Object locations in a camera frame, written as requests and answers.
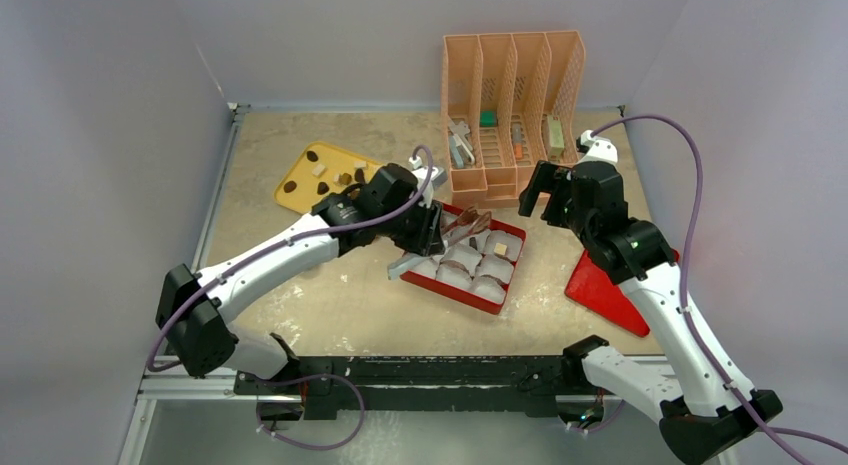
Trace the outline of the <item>metal tongs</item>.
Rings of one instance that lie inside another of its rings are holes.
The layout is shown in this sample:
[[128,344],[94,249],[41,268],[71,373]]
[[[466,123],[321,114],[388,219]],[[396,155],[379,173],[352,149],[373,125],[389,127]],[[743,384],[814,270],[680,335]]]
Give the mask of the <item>metal tongs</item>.
[[412,252],[405,252],[399,259],[392,262],[387,267],[388,278],[399,279],[401,275],[426,259],[444,255],[450,247],[459,244],[462,240],[470,239],[489,229],[491,223],[490,211],[479,211],[475,206],[471,206],[454,214],[449,212],[443,204],[437,218],[425,232],[423,247]]

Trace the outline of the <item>round dark chocolate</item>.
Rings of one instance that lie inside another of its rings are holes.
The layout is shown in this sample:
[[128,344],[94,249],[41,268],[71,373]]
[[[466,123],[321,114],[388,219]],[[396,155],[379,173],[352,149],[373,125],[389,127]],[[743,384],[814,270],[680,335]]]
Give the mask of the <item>round dark chocolate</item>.
[[475,224],[481,218],[481,214],[476,209],[467,209],[464,210],[457,217],[457,224],[459,226],[469,226]]

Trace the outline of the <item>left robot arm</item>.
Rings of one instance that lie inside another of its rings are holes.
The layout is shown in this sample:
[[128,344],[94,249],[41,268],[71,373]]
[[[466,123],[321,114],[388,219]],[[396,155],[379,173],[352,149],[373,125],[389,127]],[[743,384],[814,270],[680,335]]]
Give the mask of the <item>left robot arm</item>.
[[408,255],[443,253],[444,205],[432,197],[433,176],[390,163],[365,184],[325,195],[293,225],[235,258],[200,271],[172,268],[155,315],[157,339],[193,377],[228,367],[259,377],[272,393],[289,392],[298,380],[289,345],[237,330],[236,318],[286,281],[379,237]]

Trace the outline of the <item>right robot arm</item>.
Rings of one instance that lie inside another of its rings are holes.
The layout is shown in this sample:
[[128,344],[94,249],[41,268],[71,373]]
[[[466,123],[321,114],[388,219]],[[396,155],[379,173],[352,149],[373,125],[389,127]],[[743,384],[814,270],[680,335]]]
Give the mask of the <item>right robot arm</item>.
[[519,213],[541,215],[572,231],[591,262],[635,306],[660,344],[674,376],[666,378],[624,357],[608,341],[590,336],[564,349],[561,377],[576,392],[609,391],[659,427],[671,452],[685,464],[703,464],[782,412],[772,390],[759,390],[737,368],[704,325],[680,283],[682,270],[661,231],[630,216],[615,166],[588,161],[572,167],[537,163],[519,196]]

